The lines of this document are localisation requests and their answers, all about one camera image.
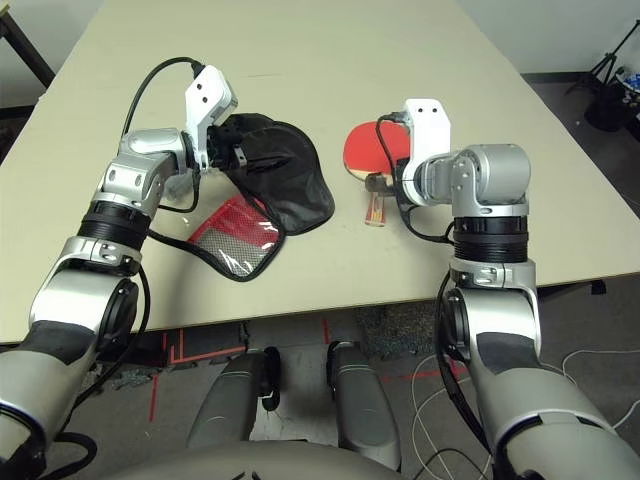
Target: black cable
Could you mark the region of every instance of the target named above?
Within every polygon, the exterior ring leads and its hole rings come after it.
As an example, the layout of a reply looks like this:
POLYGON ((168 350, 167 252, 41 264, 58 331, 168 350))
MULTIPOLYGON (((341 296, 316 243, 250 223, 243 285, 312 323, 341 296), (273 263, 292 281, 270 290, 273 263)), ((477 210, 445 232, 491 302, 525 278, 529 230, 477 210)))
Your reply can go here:
POLYGON ((131 120, 133 120, 133 114, 136 111, 138 102, 140 102, 140 98, 142 97, 142 94, 144 93, 146 88, 149 86, 149 83, 151 83, 151 80, 153 80, 153 77, 155 77, 160 71, 164 70, 168 66, 175 65, 176 63, 191 64, 191 68, 193 68, 194 74, 199 73, 197 72, 197 70, 202 67, 202 63, 198 62, 197 60, 194 60, 191 57, 170 58, 158 64, 156 67, 154 67, 153 70, 151 70, 149 74, 145 77, 145 79, 142 81, 142 83, 138 87, 138 90, 136 91, 136 94, 133 96, 133 100, 131 101, 131 105, 129 106, 129 111, 127 112, 127 117, 125 118, 125 121, 124 121, 124 126, 122 127, 122 134, 120 135, 121 138, 124 137, 129 131, 129 128, 131 127, 131 120))
POLYGON ((450 226, 450 228, 447 228, 447 232, 444 235, 425 235, 424 233, 418 232, 415 228, 413 228, 413 225, 411 225, 411 212, 416 208, 416 205, 412 205, 407 210, 402 209, 402 203, 400 202, 400 198, 403 195, 402 188, 398 186, 398 179, 396 179, 396 169, 393 166, 393 157, 391 156, 389 147, 387 147, 387 142, 385 142, 384 137, 382 136, 382 131, 380 130, 382 122, 384 122, 385 120, 393 121, 394 117, 392 115, 382 115, 380 118, 378 118, 378 120, 376 121, 376 136, 378 137, 378 142, 380 142, 380 146, 382 147, 382 150, 384 150, 384 154, 387 157, 387 162, 389 163, 393 195, 396 198, 396 205, 398 206, 398 211, 400 212, 400 218, 402 219, 402 222, 411 233, 413 233, 416 237, 421 238, 422 240, 453 245, 453 242, 449 240, 449 232, 451 231, 452 226, 450 226))
MULTIPOLYGON (((125 118, 125 121, 124 121, 124 126, 122 127, 122 134, 120 135, 121 138, 129 132, 129 128, 131 128, 131 121, 133 120, 133 115, 136 112, 138 103, 140 102, 140 99, 142 98, 144 91, 149 86, 149 83, 151 83, 151 80, 153 80, 153 77, 155 77, 160 71, 164 70, 168 66, 175 65, 176 63, 189 63, 191 65, 191 68, 193 69, 194 77, 199 73, 199 70, 203 67, 202 63, 198 62, 197 60, 194 60, 191 57, 170 58, 158 64, 156 67, 154 67, 153 70, 151 70, 149 74, 145 77, 145 79, 142 81, 142 83, 138 87, 138 90, 136 91, 136 94, 133 96, 131 105, 129 105, 129 111, 127 112, 127 117, 125 118)), ((198 206, 199 198, 200 198, 200 171, 197 165, 194 165, 193 166, 193 202, 191 203, 191 206, 189 208, 176 208, 176 207, 169 207, 167 205, 158 205, 158 208, 161 210, 168 210, 170 212, 176 212, 176 213, 190 213, 190 212, 193 212, 198 206)))
POLYGON ((449 272, 445 274, 442 279, 442 283, 440 284, 440 288, 438 289, 438 296, 436 297, 435 304, 435 321, 433 323, 433 341, 434 341, 434 349, 436 353, 436 359, 438 360, 438 367, 440 368, 440 376, 442 377, 442 383, 444 383, 444 387, 447 390, 447 394, 449 395, 449 399, 453 402, 453 405, 458 410, 458 413, 462 417, 462 420, 467 424, 467 427, 471 430, 474 436, 478 439, 478 441, 482 444, 482 446, 487 450, 489 450, 489 444, 487 443, 487 438, 484 434, 484 430, 482 429, 482 425, 476 418, 473 410, 469 406, 462 390, 460 389, 460 385, 458 384, 458 380, 456 380, 455 375, 451 371, 451 367, 447 363, 444 358, 444 351, 442 350, 442 344, 440 342, 440 331, 441 331, 441 323, 442 323, 442 297, 444 296, 444 290, 447 287, 447 283, 449 282, 449 272))
POLYGON ((133 351, 135 350, 136 345, 138 345, 140 338, 142 337, 142 335, 144 334, 144 331, 147 328, 147 324, 149 323, 149 315, 151 313, 151 290, 149 289, 149 280, 147 279, 147 275, 144 273, 144 269, 142 268, 142 265, 140 266, 138 275, 140 275, 140 282, 142 283, 142 290, 144 292, 144 312, 142 313, 142 320, 140 321, 140 328, 138 329, 138 333, 134 335, 134 337, 129 342, 129 345, 127 345, 127 348, 125 349, 125 351, 122 352, 122 355, 120 355, 118 360, 116 360, 116 362, 113 365, 111 365, 111 368, 109 368, 109 370, 107 370, 105 373, 100 375, 89 388, 87 388, 80 395, 78 395, 75 403, 73 404, 74 409, 77 408, 79 405, 81 405, 82 402, 84 402, 96 390, 98 390, 102 385, 104 385, 104 382, 106 382, 109 379, 109 377, 111 377, 114 373, 116 373, 116 371, 124 364, 124 362, 126 362, 127 358, 129 358, 131 353, 133 353, 133 351))
POLYGON ((60 467, 57 470, 40 477, 39 480, 60 480, 68 477, 69 475, 73 475, 89 465, 93 459, 96 458, 96 454, 98 453, 98 446, 93 438, 88 435, 83 435, 82 433, 60 432, 56 435, 54 442, 73 443, 83 447, 87 453, 80 460, 68 463, 64 467, 60 467))
MULTIPOLYGON (((462 450, 458 450, 457 448, 452 448, 452 447, 441 448, 440 450, 437 450, 433 455, 431 455, 429 459, 426 462, 424 462, 424 464, 428 467, 431 464, 431 462, 433 462, 436 458, 438 458, 439 455, 442 455, 443 453, 446 453, 446 452, 454 452, 454 453, 457 453, 458 455, 461 455, 467 460, 467 462, 469 462, 473 466, 473 468, 476 469, 476 471, 482 476, 482 478, 484 478, 485 480, 489 480, 487 476, 484 474, 484 472, 482 471, 482 469, 476 464, 476 462, 471 460, 471 458, 469 458, 469 455, 464 453, 462 450)), ((420 470, 418 470, 418 473, 416 473, 413 476, 412 480, 418 480, 418 478, 420 477, 420 475, 422 475, 424 470, 425 470, 424 466, 420 467, 420 470)))
POLYGON ((193 166, 192 180, 193 180, 193 201, 191 202, 191 206, 189 208, 176 208, 176 207, 169 207, 167 205, 158 205, 158 208, 162 210, 168 210, 169 212, 176 212, 176 213, 193 212, 198 206, 198 200, 200 199, 200 169, 196 165, 193 166))

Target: wire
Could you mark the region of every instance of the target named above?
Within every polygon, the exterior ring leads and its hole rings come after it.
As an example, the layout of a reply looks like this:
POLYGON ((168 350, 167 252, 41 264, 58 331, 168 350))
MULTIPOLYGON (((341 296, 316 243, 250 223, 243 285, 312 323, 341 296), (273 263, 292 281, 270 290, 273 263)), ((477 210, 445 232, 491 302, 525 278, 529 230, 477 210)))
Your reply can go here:
MULTIPOLYGON (((432 358, 435 358, 435 355, 429 355, 428 357, 425 357, 420 362, 418 362, 418 365, 416 365, 416 368, 413 370, 413 375, 411 375, 411 402, 413 403, 414 415, 416 415, 416 417, 418 418, 418 422, 420 422, 420 426, 422 427, 422 431, 424 432, 424 436, 427 437, 427 441, 429 442, 429 445, 431 445, 431 448, 433 448, 434 451, 437 451, 436 445, 435 445, 435 443, 433 443, 433 440, 431 439, 431 435, 429 435, 429 431, 427 430, 427 427, 425 426, 424 422, 422 421, 422 417, 420 417, 420 415, 418 415, 418 402, 416 401, 416 376, 418 375, 418 371, 420 370, 422 365, 427 363, 432 358)), ((447 467, 447 464, 444 463, 444 460, 442 459, 442 457, 440 457, 440 463, 442 464, 442 467, 444 468, 445 472, 447 472, 447 475, 449 475, 449 478, 451 478, 453 480, 453 475, 449 471, 449 468, 447 467)), ((437 475, 435 475, 431 470, 429 470, 428 467, 427 467, 427 471, 434 478, 436 478, 438 480, 441 480, 437 475)))
POLYGON ((191 202, 191 206, 189 208, 176 208, 169 207, 168 205, 158 205, 158 208, 161 210, 167 210, 169 212, 176 213, 191 213, 198 206, 198 200, 200 199, 200 169, 197 165, 194 164, 193 172, 192 172, 192 181, 193 181, 193 201, 191 202))
MULTIPOLYGON (((140 102, 140 99, 142 98, 142 95, 144 94, 144 91, 147 89, 147 87, 151 83, 151 80, 153 80, 153 78, 160 71, 164 70, 165 68, 167 68, 170 65, 175 65, 176 63, 189 63, 189 64, 191 64, 191 68, 193 69, 194 76, 198 72, 198 69, 203 67, 202 63, 198 62, 197 60, 194 60, 191 57, 170 58, 170 59, 165 60, 164 62, 158 64, 156 67, 154 67, 153 70, 151 70, 147 74, 145 79, 142 81, 142 83, 138 87, 138 90, 136 91, 136 94, 134 95, 133 100, 131 101, 131 105, 129 105, 129 111, 127 112, 127 117, 125 118, 124 126, 122 127, 122 134, 120 135, 121 138, 124 137, 129 132, 129 129, 131 128, 131 121, 133 120, 133 115, 136 112, 136 108, 138 107, 138 103, 140 102)), ((167 206, 167 205, 158 205, 158 208, 161 209, 161 210, 167 210, 169 212, 176 212, 176 213, 191 213, 191 212, 193 212, 196 209, 196 207, 198 206, 198 200, 200 198, 200 170, 199 170, 198 166, 195 165, 195 162, 194 162, 194 165, 193 165, 192 178, 193 178, 193 202, 191 203, 191 206, 189 208, 176 208, 176 207, 170 207, 170 206, 167 206)))
POLYGON ((442 377, 442 382, 444 383, 444 387, 447 390, 449 398, 458 410, 458 413, 464 420, 464 423, 467 424, 467 427, 469 427, 471 433, 473 433, 473 435, 478 439, 485 450, 489 452, 489 444, 487 443, 482 425, 480 425, 480 422, 473 413, 473 410, 471 410, 471 407, 469 406, 469 403, 462 393, 462 390, 460 390, 460 385, 458 384, 456 377, 453 375, 451 367, 445 361, 444 351, 442 350, 442 345, 440 343, 440 328, 442 323, 442 297, 444 296, 444 290, 447 286, 447 283, 449 282, 449 278, 450 274, 447 271, 444 278, 442 279, 440 288, 438 289, 438 295, 436 296, 435 320, 433 323, 433 341, 436 358, 438 359, 438 367, 440 368, 440 376, 442 377))
MULTIPOLYGON (((564 358, 562 359, 562 367, 561 370, 562 374, 567 377, 568 379, 570 379, 576 386, 578 385, 577 382, 573 379, 573 377, 571 375, 569 375, 567 373, 567 362, 575 357, 576 355, 581 355, 581 354, 595 354, 595 355, 624 355, 627 353, 640 353, 640 348, 636 348, 634 350, 586 350, 586 349, 582 349, 582 350, 576 350, 575 352, 571 352, 568 353, 567 355, 564 356, 564 358)), ((638 406, 638 404, 640 404, 640 398, 637 399, 636 401, 634 401, 631 404, 631 407, 629 407, 629 409, 627 410, 627 412, 622 416, 622 418, 620 420, 618 420, 614 425, 613 425, 613 429, 617 430, 618 428, 620 428, 624 422, 626 422, 629 417, 631 417, 631 415, 633 414, 634 410, 636 409, 636 407, 638 406)))
POLYGON ((629 408, 629 410, 627 410, 627 413, 625 413, 622 416, 622 418, 613 425, 613 429, 617 430, 622 426, 624 422, 629 420, 629 417, 631 416, 631 414, 633 413, 633 411, 636 409, 638 405, 640 405, 640 398, 631 404, 631 408, 629 408))
POLYGON ((145 79, 142 81, 142 83, 138 87, 138 90, 136 91, 136 94, 133 96, 133 100, 131 101, 131 105, 129 106, 129 111, 127 112, 127 116, 124 121, 124 126, 122 127, 122 134, 120 135, 120 137, 124 137, 127 134, 127 132, 129 132, 129 128, 131 127, 131 121, 133 120, 133 114, 135 113, 136 108, 138 107, 138 103, 140 102, 140 98, 142 98, 142 94, 144 93, 146 88, 149 86, 149 83, 151 83, 151 80, 153 80, 153 77, 155 77, 158 73, 160 73, 160 71, 164 70, 168 66, 175 65, 176 63, 191 64, 191 68, 193 68, 194 73, 196 72, 197 68, 202 67, 202 63, 198 62, 197 60, 194 60, 191 57, 174 57, 174 58, 165 60, 164 62, 155 66, 153 70, 151 70, 148 73, 148 75, 145 77, 145 79))
POLYGON ((640 353, 640 348, 636 348, 634 350, 576 350, 575 352, 571 352, 568 353, 567 355, 564 356, 564 358, 562 359, 562 374, 566 377, 567 376, 567 362, 575 357, 576 355, 580 355, 583 353, 589 353, 589 354, 605 354, 605 355, 620 355, 620 354, 625 354, 625 353, 640 353))
POLYGON ((138 275, 140 275, 140 281, 142 283, 142 290, 144 292, 144 311, 142 313, 142 320, 140 321, 140 328, 138 329, 138 333, 131 339, 129 345, 122 355, 116 360, 116 362, 111 365, 111 368, 107 370, 105 373, 100 375, 96 379, 96 381, 86 390, 84 390, 78 398, 76 398, 75 403, 73 404, 73 408, 78 408, 87 398, 89 398, 94 392, 96 392, 104 383, 111 377, 129 358, 133 350, 135 350, 136 345, 140 341, 140 338, 144 334, 147 329, 147 324, 149 323, 149 315, 151 313, 151 290, 149 289, 149 280, 147 279, 147 275, 140 266, 140 270, 138 271, 138 275))
MULTIPOLYGON (((427 357, 425 360, 423 360, 421 362, 424 363, 427 360, 429 360, 430 358, 433 358, 433 356, 431 357, 427 357)), ((464 383, 469 381, 469 377, 467 378, 463 378, 460 383, 464 383)), ((413 379, 412 379, 412 385, 411 385, 411 391, 412 391, 412 396, 413 396, 413 379)), ((469 463, 471 463, 473 465, 473 467, 480 473, 480 476, 478 477, 478 480, 481 480, 482 478, 487 479, 485 472, 487 471, 488 467, 489 467, 489 463, 491 461, 491 456, 489 456, 489 458, 487 458, 487 461, 485 463, 485 466, 483 469, 481 469, 480 467, 478 467, 478 465, 476 465, 476 463, 471 460, 471 458, 469 458, 469 456, 467 454, 465 454, 464 452, 462 452, 461 450, 455 449, 455 448, 443 448, 440 450, 436 450, 436 447, 433 443, 433 440, 431 439, 431 437, 429 436, 427 430, 425 429, 425 435, 427 436, 427 440, 429 441, 429 443, 431 444, 431 447, 433 448, 433 450, 435 451, 435 453, 429 457, 429 459, 425 462, 424 460, 422 460, 422 456, 420 455, 420 452, 418 451, 418 445, 416 443, 416 424, 418 421, 421 422, 422 424, 422 419, 420 417, 420 414, 422 412, 422 410, 424 410, 424 408, 429 404, 429 402, 431 402, 431 400, 433 400, 434 398, 436 398, 438 395, 443 394, 444 392, 446 392, 446 389, 441 388, 440 390, 438 390, 435 393, 432 393, 431 395, 429 395, 421 404, 419 407, 416 408, 416 413, 413 416, 413 422, 411 424, 411 443, 413 444, 413 450, 416 454, 416 457, 418 457, 418 461, 420 462, 420 464, 422 465, 422 468, 424 470, 426 470, 427 472, 429 472, 429 474, 435 478, 436 480, 444 480, 442 477, 439 477, 438 475, 436 475, 435 473, 433 473, 433 471, 429 468, 429 464, 431 462, 433 462, 433 460, 435 460, 436 457, 439 457, 441 453, 444 453, 444 451, 455 451, 457 453, 459 453, 460 455, 462 455, 464 458, 466 458, 469 463)), ((451 474, 451 472, 449 471, 449 469, 447 468, 446 464, 444 463, 444 460, 442 458, 440 458, 440 462, 442 463, 443 467, 445 468, 445 470, 447 471, 447 474, 449 475, 449 477, 451 478, 451 480, 453 480, 453 475, 451 474)), ((417 478, 418 476, 420 476, 420 474, 422 473, 422 471, 419 471, 416 474, 417 478)))
MULTIPOLYGON (((464 453, 462 450, 458 450, 457 448, 451 448, 451 447, 445 447, 445 448, 441 448, 440 450, 436 451, 433 455, 431 455, 429 457, 429 459, 425 462, 425 465, 429 466, 429 464, 431 462, 433 462, 436 457, 440 457, 440 455, 442 455, 443 453, 447 453, 447 452, 453 452, 453 453, 457 453, 458 455, 462 455, 464 458, 467 459, 467 461, 473 465, 473 468, 475 468, 478 472, 480 472, 480 477, 478 477, 479 480, 481 479, 485 479, 485 480, 489 480, 486 476, 486 474, 484 473, 483 470, 480 470, 480 467, 478 467, 468 456, 466 453, 464 453)), ((418 470, 418 473, 416 473, 413 476, 413 480, 418 480, 418 478, 420 477, 420 475, 422 474, 422 472, 424 472, 424 467, 421 467, 420 470, 418 470)))
POLYGON ((93 461, 93 459, 96 458, 96 454, 98 453, 98 446, 96 445, 95 440, 82 433, 60 432, 58 435, 56 435, 54 442, 73 443, 84 448, 87 453, 80 460, 68 463, 64 467, 60 467, 51 473, 43 475, 39 480, 60 480, 62 478, 68 477, 69 475, 73 475, 74 473, 79 472, 84 467, 89 465, 93 461))
POLYGON ((380 142, 380 146, 382 147, 382 150, 384 150, 385 157, 387 157, 387 162, 389 163, 389 169, 390 169, 389 171, 391 173, 391 183, 393 186, 393 196, 396 199, 396 205, 398 206, 398 211, 400 212, 400 218, 402 219, 402 222, 405 224, 407 229, 411 233, 413 233, 416 237, 421 238, 422 240, 426 240, 428 242, 447 243, 447 244, 453 245, 453 242, 449 240, 449 232, 451 232, 451 229, 453 228, 453 223, 451 223, 449 227, 447 227, 447 230, 444 235, 425 235, 424 233, 418 232, 411 225, 411 212, 415 208, 417 208, 417 206, 412 205, 406 210, 403 210, 402 208, 402 203, 400 202, 400 198, 402 197, 402 191, 397 185, 398 179, 396 179, 396 169, 393 166, 393 157, 391 155, 391 152, 389 151, 387 142, 385 142, 384 137, 382 136, 382 131, 380 130, 382 126, 382 122, 384 122, 385 120, 393 121, 393 119, 394 119, 393 115, 382 115, 380 118, 378 118, 378 120, 376 121, 376 136, 378 137, 378 142, 380 142))

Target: black cloth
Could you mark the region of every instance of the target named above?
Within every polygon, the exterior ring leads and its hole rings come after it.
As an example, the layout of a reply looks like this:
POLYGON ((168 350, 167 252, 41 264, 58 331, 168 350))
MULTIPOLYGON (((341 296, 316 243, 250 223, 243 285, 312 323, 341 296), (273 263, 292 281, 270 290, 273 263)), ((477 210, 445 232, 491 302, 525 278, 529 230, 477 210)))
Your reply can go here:
POLYGON ((320 169, 313 143, 299 128, 259 114, 230 116, 225 126, 247 167, 225 173, 238 189, 262 202, 287 235, 299 235, 323 224, 335 203, 320 169))

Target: ping pong paddle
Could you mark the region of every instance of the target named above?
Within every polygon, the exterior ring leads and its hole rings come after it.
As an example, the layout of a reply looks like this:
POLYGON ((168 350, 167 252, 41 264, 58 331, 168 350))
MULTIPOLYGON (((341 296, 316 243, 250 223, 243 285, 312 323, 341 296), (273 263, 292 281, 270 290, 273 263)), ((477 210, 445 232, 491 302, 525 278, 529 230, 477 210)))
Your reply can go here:
MULTIPOLYGON (((391 153, 393 164, 410 153, 409 135, 398 124, 384 122, 380 133, 391 153)), ((344 166, 354 177, 364 181, 371 173, 382 173, 387 185, 391 185, 389 162, 376 135, 376 122, 358 125, 347 137, 342 154, 344 166)), ((369 207, 364 222, 367 225, 382 227, 385 224, 384 197, 371 192, 369 207)))

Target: wooden paddle handle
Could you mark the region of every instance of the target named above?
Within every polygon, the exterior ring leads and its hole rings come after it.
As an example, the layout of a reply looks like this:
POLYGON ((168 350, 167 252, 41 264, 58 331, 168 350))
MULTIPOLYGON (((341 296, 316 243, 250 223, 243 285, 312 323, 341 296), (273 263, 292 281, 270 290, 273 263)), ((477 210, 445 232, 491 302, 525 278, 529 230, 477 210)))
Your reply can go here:
POLYGON ((384 222, 384 197, 377 192, 371 192, 364 223, 372 227, 384 227, 384 222))

